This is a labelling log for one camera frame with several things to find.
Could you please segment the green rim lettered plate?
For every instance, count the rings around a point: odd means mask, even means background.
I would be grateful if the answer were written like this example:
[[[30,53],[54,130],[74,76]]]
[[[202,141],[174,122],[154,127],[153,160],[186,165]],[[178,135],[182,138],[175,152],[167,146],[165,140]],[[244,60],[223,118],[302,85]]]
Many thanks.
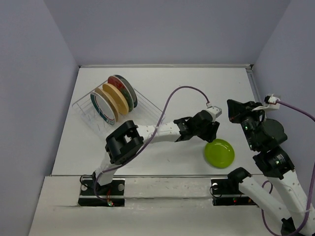
[[[126,86],[126,88],[128,89],[128,91],[132,97],[132,100],[133,100],[133,107],[136,108],[138,105],[138,99],[137,99],[135,90],[133,89],[131,84],[123,76],[116,75],[116,77],[119,78],[123,82],[123,84]]]

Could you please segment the red teal flower plate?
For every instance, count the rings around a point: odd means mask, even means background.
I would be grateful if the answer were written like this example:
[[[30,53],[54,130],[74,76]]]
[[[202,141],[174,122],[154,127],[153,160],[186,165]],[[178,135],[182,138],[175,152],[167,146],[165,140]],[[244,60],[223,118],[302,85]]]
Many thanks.
[[[108,77],[107,83],[114,85],[123,94],[123,96],[127,100],[127,103],[129,106],[129,112],[131,112],[134,109],[133,100],[128,89],[123,84],[123,82],[119,78],[117,78],[116,75],[112,75]]]

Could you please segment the green red striped plate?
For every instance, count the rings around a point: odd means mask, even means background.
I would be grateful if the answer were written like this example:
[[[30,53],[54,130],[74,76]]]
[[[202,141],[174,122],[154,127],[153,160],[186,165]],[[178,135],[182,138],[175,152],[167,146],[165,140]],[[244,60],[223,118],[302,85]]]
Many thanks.
[[[114,111],[109,105],[109,103],[100,94],[96,92],[90,93],[90,99],[95,110],[101,116],[101,118],[109,125],[114,125],[116,123],[116,119]]]

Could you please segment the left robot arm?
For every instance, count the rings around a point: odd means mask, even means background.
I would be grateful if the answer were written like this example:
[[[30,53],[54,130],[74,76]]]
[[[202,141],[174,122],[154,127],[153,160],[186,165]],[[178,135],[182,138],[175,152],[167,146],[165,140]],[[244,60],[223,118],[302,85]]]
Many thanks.
[[[106,138],[105,157],[94,171],[93,191],[110,184],[117,169],[133,160],[147,145],[160,142],[182,142],[197,136],[211,143],[216,139],[222,114],[218,107],[200,111],[193,117],[176,119],[165,124],[136,125],[132,120],[124,122]]]

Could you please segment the yellow plate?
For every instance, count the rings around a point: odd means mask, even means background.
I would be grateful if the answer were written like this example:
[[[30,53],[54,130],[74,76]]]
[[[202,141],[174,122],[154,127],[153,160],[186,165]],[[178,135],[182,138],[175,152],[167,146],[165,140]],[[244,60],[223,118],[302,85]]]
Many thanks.
[[[127,100],[114,85],[105,83],[102,85],[102,89],[114,99],[120,114],[127,115],[129,113]]]

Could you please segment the lime green plate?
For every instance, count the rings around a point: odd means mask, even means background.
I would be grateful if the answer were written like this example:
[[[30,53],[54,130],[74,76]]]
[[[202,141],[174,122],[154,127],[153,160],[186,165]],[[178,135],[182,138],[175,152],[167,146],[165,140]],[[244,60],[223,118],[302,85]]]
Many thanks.
[[[229,167],[235,159],[232,145],[223,139],[215,139],[211,143],[207,143],[203,154],[209,165],[219,169]]]

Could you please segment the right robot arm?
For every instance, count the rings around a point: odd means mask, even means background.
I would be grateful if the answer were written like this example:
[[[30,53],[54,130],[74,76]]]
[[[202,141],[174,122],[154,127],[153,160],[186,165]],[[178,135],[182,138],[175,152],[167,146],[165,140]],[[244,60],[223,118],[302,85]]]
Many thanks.
[[[256,166],[277,190],[283,204],[256,183],[252,175],[239,167],[228,174],[230,186],[250,197],[262,210],[282,224],[281,233],[286,236],[313,236],[315,234],[315,209],[312,194],[315,178],[306,194],[300,185],[295,167],[288,154],[281,148],[287,140],[282,124],[265,118],[267,110],[276,110],[281,101],[267,96],[266,105],[249,101],[241,103],[227,100],[231,123],[240,124],[248,145],[258,154],[253,157]]]

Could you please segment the beige patterned plate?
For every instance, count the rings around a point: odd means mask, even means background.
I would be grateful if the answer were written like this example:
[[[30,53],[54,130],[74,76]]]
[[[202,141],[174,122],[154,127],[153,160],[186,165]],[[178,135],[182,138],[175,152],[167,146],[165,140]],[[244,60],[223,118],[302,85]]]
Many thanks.
[[[118,107],[113,98],[103,89],[94,90],[94,100],[101,117],[110,125],[114,125],[119,120]]]

